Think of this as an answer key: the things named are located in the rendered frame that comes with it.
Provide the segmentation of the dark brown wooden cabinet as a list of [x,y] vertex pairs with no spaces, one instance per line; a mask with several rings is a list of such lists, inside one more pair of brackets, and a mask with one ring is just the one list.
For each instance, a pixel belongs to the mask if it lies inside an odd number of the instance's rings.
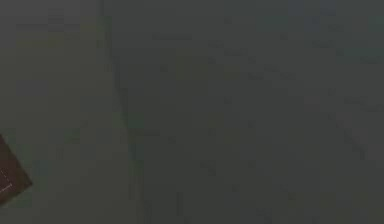
[[31,179],[0,135],[0,207],[31,185]]

